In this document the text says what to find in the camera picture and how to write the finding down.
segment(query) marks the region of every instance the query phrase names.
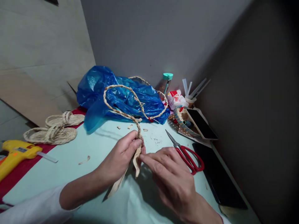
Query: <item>smartphone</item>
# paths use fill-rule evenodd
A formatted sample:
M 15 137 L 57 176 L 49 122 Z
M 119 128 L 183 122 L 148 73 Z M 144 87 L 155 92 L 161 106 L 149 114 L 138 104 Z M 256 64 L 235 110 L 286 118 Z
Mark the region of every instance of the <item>smartphone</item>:
M 189 115 L 190 120 L 193 122 L 194 126 L 200 133 L 203 139 L 207 140 L 218 140 L 218 137 L 209 127 L 206 121 L 202 118 L 200 113 L 197 110 L 186 109 L 187 114 Z

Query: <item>cardboard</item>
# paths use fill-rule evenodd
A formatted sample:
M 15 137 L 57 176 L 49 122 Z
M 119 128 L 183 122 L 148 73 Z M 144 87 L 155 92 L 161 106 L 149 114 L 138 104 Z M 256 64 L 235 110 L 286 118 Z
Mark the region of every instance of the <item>cardboard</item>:
M 78 85 L 81 81 L 82 77 L 79 77 L 79 78 L 75 78 L 75 79 L 71 79 L 68 82 L 69 86 L 72 88 L 72 90 L 77 93 L 78 91 Z
M 62 114 L 26 73 L 0 75 L 0 98 L 39 127 L 45 127 L 47 117 Z

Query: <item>white cup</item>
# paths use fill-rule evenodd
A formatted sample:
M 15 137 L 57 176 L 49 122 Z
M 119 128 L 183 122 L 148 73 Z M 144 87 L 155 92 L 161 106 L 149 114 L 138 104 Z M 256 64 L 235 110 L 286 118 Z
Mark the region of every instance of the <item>white cup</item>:
M 187 97 L 185 97 L 186 102 L 189 104 L 188 107 L 191 108 L 191 106 L 194 104 L 194 102 L 196 101 L 196 98 L 188 99 Z

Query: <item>yellow glue gun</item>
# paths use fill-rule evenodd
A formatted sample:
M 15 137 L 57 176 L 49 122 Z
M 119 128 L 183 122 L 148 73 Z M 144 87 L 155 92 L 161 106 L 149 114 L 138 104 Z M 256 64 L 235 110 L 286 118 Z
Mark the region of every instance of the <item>yellow glue gun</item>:
M 3 143 L 3 150 L 9 152 L 8 156 L 0 161 L 0 182 L 25 159 L 33 159 L 37 155 L 43 156 L 52 162 L 57 162 L 54 158 L 42 153 L 39 146 L 20 140 L 8 140 Z

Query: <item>red scissors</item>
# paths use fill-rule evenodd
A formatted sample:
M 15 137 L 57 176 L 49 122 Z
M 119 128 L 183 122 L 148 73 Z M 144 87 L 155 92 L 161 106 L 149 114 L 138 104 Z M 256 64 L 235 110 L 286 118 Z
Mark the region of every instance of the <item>red scissors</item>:
M 179 143 L 177 143 L 174 138 L 168 133 L 167 130 L 165 130 L 169 136 L 169 138 L 172 140 L 174 147 L 176 148 L 177 152 L 179 153 L 179 155 L 181 156 L 181 158 L 183 159 L 183 161 L 187 164 L 187 166 L 191 169 L 191 174 L 195 175 L 197 172 L 203 171 L 205 168 L 205 165 L 202 161 L 202 159 L 199 157 L 198 154 L 196 154 L 194 151 L 192 151 L 191 149 L 185 147 L 185 146 L 181 146 Z M 199 161 L 200 167 L 197 167 L 195 162 L 193 161 L 193 159 L 191 158 L 191 156 L 188 154 L 187 151 L 189 151 L 190 153 L 192 153 Z

